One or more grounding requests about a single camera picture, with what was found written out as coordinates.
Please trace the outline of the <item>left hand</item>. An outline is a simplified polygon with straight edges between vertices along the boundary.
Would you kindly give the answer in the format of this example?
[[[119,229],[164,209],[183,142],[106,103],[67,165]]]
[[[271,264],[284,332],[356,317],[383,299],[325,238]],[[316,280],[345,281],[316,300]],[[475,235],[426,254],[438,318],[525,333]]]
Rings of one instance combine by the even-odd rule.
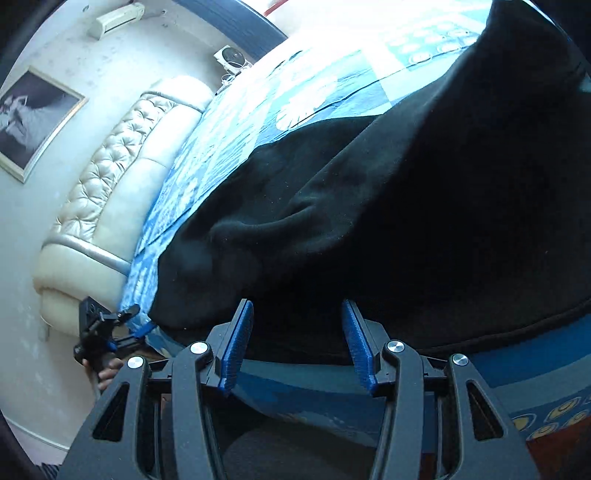
[[[91,385],[95,387],[99,393],[102,393],[112,383],[117,373],[124,366],[124,362],[119,358],[113,358],[100,372],[95,372],[87,360],[83,360],[82,365],[85,368]]]

